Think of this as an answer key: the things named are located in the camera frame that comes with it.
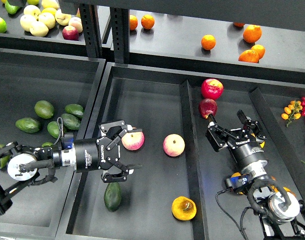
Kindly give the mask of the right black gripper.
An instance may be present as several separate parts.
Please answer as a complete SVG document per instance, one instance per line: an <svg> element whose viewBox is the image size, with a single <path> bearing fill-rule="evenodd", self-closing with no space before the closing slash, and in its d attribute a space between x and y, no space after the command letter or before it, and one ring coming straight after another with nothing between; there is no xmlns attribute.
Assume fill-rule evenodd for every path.
<svg viewBox="0 0 305 240"><path fill-rule="evenodd" d="M241 109L237 111L236 115L243 124L241 136L248 140L237 141L236 144L230 143L228 145L228 137L235 139L235 134L231 130L219 126L212 113L207 118L209 124L205 136L216 152L229 146L237 164L237 169L242 175L266 175L264 167L268 160L260 146L267 139L263 128L258 120L252 120ZM250 136L254 137L255 141L250 141Z"/></svg>

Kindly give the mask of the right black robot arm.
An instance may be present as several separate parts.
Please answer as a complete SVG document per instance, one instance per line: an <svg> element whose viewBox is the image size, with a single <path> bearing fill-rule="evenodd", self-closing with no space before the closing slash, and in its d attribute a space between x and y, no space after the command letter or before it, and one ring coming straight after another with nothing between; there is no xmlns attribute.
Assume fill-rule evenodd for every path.
<svg viewBox="0 0 305 240"><path fill-rule="evenodd" d="M239 175L224 181L226 192L242 193L247 197L249 206L243 210L236 222L244 239L247 234L243 220L247 210L258 216L265 240L305 240L305 202L298 200L265 170L268 161L262 144L267 137L257 120L246 116L242 110L237 112L241 128L226 129L218 125L210 113L207 117L206 137L212 148L219 152L228 149L239 170Z"/></svg>

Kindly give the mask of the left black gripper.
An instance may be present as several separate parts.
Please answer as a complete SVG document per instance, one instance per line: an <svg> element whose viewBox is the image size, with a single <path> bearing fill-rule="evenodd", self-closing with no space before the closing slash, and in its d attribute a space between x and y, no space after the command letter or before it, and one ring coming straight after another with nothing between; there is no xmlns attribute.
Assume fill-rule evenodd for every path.
<svg viewBox="0 0 305 240"><path fill-rule="evenodd" d="M123 120L110 121L99 125L100 138L75 140L77 173L103 170L101 179L104 183L125 182L142 164L125 165L120 162L120 143L127 133L142 131Z"/></svg>

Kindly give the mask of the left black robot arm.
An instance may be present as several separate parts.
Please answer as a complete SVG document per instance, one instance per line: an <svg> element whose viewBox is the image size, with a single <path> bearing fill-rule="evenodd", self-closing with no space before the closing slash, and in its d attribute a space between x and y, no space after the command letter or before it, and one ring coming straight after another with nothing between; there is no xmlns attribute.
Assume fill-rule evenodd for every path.
<svg viewBox="0 0 305 240"><path fill-rule="evenodd" d="M119 143L127 133L141 133L142 129L123 120L106 122L99 126L99 137L76 140L73 133L64 132L62 117L57 119L57 125L59 136L51 146L33 148L11 142L0 148L0 159L9 157L7 173L16 180L7 189L0 185L0 216L12 206L11 198L25 187L54 183L56 170L61 167L73 167L76 173L102 170L104 183L125 182L141 167L120 162Z"/></svg>

